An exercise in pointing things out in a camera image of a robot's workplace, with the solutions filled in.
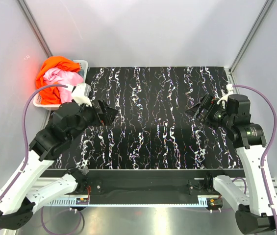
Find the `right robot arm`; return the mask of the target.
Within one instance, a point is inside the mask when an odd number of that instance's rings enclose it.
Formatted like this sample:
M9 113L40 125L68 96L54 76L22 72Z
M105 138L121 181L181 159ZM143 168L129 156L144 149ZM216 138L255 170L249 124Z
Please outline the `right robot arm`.
M213 129L225 130L242 162L249 194L227 175L207 175L205 191L219 193L230 204L241 233L277 233L277 194L267 160L262 159L268 144L262 127L251 122L250 106L245 95L229 93L215 99L206 94L186 114Z

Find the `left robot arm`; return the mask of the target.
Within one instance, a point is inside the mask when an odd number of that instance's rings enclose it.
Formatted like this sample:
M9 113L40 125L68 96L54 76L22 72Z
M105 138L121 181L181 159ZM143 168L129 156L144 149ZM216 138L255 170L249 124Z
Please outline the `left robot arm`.
M88 127L110 126L113 123L118 111L103 100L98 103L99 108L85 103L61 104L32 142L25 142L27 150L22 163L0 189L0 229L17 230L41 207L59 196L86 191L87 168L70 169L60 179L41 189L31 188Z

